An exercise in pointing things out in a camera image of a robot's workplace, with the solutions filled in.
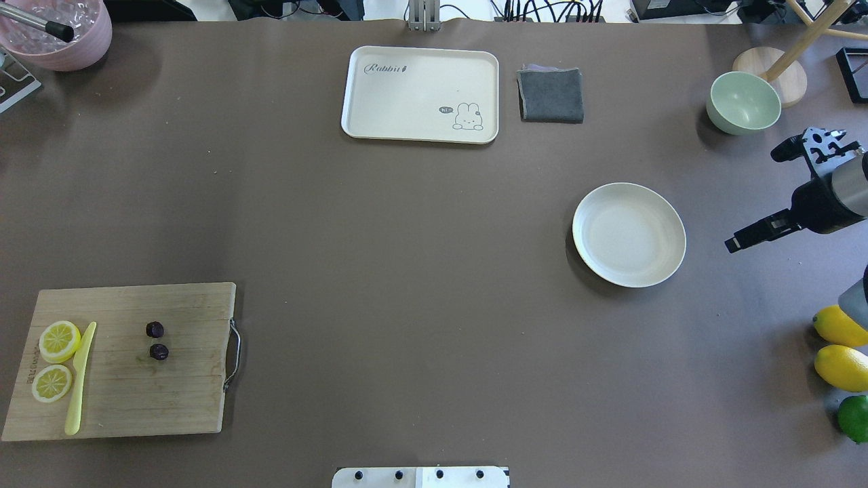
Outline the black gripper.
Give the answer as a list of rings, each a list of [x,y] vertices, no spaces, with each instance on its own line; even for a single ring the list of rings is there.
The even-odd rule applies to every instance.
[[[831,178],[813,178],[799,186],[791,195],[790,212],[777,212],[766,216],[734,233],[725,241],[726,250],[735,253],[793,234],[797,229],[808,229],[816,234],[831,234],[866,220],[865,214],[854,212],[837,197]]]

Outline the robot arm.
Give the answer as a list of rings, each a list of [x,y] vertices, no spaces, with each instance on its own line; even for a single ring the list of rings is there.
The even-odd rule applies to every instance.
[[[809,229],[831,234],[866,220],[866,155],[842,163],[824,176],[812,177],[791,195],[791,206],[757,220],[725,241],[729,253]]]

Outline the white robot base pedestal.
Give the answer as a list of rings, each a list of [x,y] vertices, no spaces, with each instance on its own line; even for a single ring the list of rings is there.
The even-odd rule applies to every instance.
[[[499,466],[347,467],[332,487],[511,487],[509,469]]]

